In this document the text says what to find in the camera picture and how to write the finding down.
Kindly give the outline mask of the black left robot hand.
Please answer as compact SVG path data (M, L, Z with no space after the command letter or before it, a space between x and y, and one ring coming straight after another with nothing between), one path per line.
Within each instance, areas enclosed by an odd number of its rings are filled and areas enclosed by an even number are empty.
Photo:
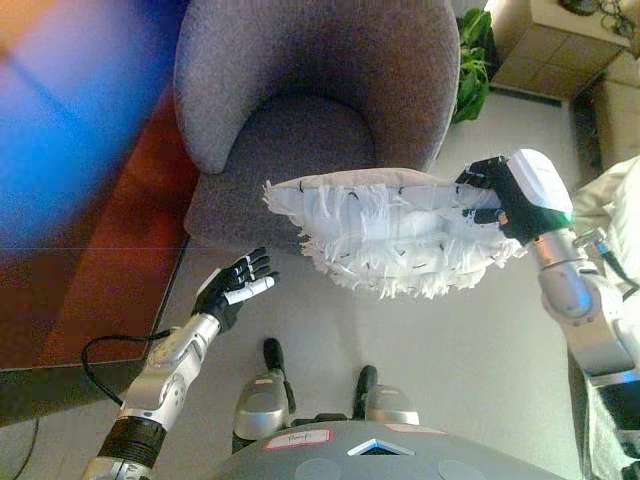
M191 314L212 316L219 322L220 333L225 333L236 323L244 303L274 287L278 280L279 273L271 269L266 248L256 248L233 264L216 269L204 281Z

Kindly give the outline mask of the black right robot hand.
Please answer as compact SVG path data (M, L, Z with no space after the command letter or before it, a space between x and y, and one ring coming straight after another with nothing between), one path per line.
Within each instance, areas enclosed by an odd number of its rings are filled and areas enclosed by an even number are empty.
M493 193L496 207L471 207L463 215L476 224L496 223L503 234L522 246L543 234L571 226L573 205L554 164L542 152L520 149L510 156L476 161L457 177Z

